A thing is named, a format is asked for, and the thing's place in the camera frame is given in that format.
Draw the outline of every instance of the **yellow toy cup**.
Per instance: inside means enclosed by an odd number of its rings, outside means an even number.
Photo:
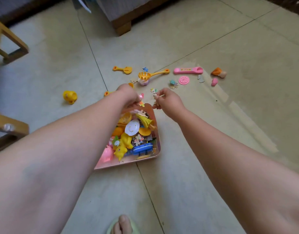
[[[77,94],[74,91],[64,91],[63,93],[63,98],[69,103],[69,104],[74,104],[77,100]]]

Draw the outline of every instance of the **person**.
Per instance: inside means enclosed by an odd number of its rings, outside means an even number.
[[[299,233],[299,174],[209,125],[170,89],[155,97],[180,126],[210,181],[247,233]],[[60,233],[124,107],[129,86],[43,126],[0,152],[0,233]],[[126,215],[112,234],[131,234]]]

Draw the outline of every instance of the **gray puzzle piece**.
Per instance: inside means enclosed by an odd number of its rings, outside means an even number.
[[[199,83],[205,82],[205,80],[204,80],[204,78],[202,77],[201,74],[198,75],[197,79],[199,79]]]

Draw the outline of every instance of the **slipper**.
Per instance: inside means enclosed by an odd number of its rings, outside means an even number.
[[[135,222],[128,216],[128,218],[130,219],[130,223],[133,229],[132,234],[140,234],[138,228],[136,227]],[[115,223],[118,222],[118,218],[116,218],[115,220],[112,221],[112,223],[110,224],[106,234],[110,234],[110,231],[112,230],[113,226],[115,225]]]

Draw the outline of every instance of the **perforated pink disc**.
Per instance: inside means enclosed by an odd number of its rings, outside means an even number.
[[[189,77],[188,76],[182,76],[179,78],[179,83],[181,85],[186,85],[189,83]]]

